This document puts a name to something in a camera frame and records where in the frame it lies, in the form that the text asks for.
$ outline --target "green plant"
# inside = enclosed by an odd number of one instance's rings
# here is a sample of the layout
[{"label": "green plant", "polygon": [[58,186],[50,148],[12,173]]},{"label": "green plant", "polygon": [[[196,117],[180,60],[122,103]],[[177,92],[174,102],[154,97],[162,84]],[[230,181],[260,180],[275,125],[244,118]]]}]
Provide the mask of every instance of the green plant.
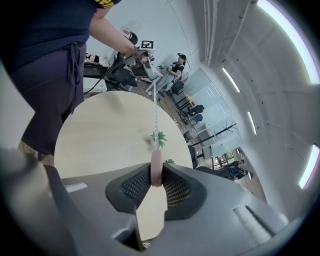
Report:
[{"label": "green plant", "polygon": [[[159,147],[161,147],[162,149],[164,148],[164,146],[166,146],[166,144],[163,142],[167,142],[167,139],[165,138],[166,135],[164,135],[163,131],[158,132],[158,140],[159,140]],[[155,132],[152,132],[151,138],[153,138],[153,141],[155,141]]]},{"label": "green plant", "polygon": [[173,161],[172,159],[165,160],[165,162],[168,164],[176,164],[175,161]]}]

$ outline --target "desk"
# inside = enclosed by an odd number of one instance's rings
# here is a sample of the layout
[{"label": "desk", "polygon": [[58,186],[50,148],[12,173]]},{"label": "desk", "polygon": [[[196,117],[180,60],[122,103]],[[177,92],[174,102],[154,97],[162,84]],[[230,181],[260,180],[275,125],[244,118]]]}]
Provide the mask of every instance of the desk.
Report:
[{"label": "desk", "polygon": [[[188,146],[176,123],[158,106],[158,127],[166,135],[163,160],[192,168]],[[64,122],[54,154],[60,177],[110,172],[149,163],[153,147],[153,102],[138,94],[110,91],[82,102]],[[167,210],[163,187],[151,187],[136,212],[142,240],[156,237]]]},{"label": "desk", "polygon": [[[195,107],[196,105],[191,101],[190,97],[185,93],[183,92],[184,94],[184,98],[182,100],[180,100],[176,105],[178,106],[178,108],[180,110],[183,110],[185,107],[187,107],[188,105],[190,105],[192,108]],[[179,106],[179,103],[181,103],[182,101],[186,100],[187,102],[184,103],[182,106]]]}]

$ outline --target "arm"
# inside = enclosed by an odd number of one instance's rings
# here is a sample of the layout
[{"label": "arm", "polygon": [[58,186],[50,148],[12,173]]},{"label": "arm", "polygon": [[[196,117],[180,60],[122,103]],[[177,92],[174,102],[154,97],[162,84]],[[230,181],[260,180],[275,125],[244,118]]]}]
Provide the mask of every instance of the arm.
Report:
[{"label": "arm", "polygon": [[181,74],[182,74],[180,70],[177,70],[176,72],[173,72],[173,71],[171,70],[171,71],[169,71],[169,73],[170,73],[171,75],[174,75],[175,77],[180,77]]},{"label": "arm", "polygon": [[234,180],[240,180],[240,179],[242,179],[242,177],[243,177],[242,174],[238,174],[238,175],[236,176],[236,179],[234,179]]},{"label": "arm", "polygon": [[90,35],[126,57],[131,56],[137,48],[105,19],[110,9],[96,10],[90,24]]}]

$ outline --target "small potted plant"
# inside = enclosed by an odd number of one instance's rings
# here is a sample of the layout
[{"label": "small potted plant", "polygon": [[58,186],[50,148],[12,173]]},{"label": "small potted plant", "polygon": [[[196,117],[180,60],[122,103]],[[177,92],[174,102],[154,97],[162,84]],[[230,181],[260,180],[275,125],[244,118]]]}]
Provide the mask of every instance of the small potted plant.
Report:
[{"label": "small potted plant", "polygon": [[[167,142],[167,139],[165,138],[166,135],[164,135],[163,131],[158,132],[158,138],[159,138],[159,148],[161,147],[162,149],[166,144],[164,143]],[[155,132],[152,132],[152,135],[150,135],[150,143],[152,146],[155,145]]]},{"label": "small potted plant", "polygon": [[168,164],[176,164],[172,159],[165,160],[165,162]]}]

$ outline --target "person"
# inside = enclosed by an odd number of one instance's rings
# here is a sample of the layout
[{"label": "person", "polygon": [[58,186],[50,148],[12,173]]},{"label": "person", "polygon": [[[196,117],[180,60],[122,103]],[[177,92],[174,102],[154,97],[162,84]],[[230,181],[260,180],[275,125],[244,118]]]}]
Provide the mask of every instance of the person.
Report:
[{"label": "person", "polygon": [[[175,61],[172,63],[172,69],[167,69],[166,73],[163,75],[163,78],[157,83],[155,86],[156,92],[159,92],[162,88],[165,88],[167,86],[171,86],[170,84],[173,84],[174,80],[177,80],[179,77],[181,77],[182,72],[185,69],[187,57],[184,54],[180,54],[178,61]],[[147,92],[148,95],[153,95],[153,90]]]},{"label": "person", "polygon": [[59,131],[83,100],[86,41],[92,36],[124,54],[137,48],[105,19],[121,0],[54,0],[28,3],[2,61],[11,80],[35,114],[22,141],[54,155]]},{"label": "person", "polygon": [[245,163],[245,160],[241,159],[240,161],[233,161],[232,163],[227,164],[225,167],[241,166],[244,163]]},{"label": "person", "polygon": [[244,170],[244,169],[237,167],[237,166],[233,166],[233,167],[224,166],[224,167],[217,169],[217,170],[213,170],[213,169],[205,167],[205,166],[200,166],[200,167],[196,168],[196,170],[199,170],[199,171],[207,173],[207,174],[219,176],[219,177],[231,180],[231,181],[240,180],[249,174],[249,172],[247,170]]},{"label": "person", "polygon": [[244,176],[247,176],[249,172],[237,166],[229,167],[230,179],[232,181],[240,180]]}]

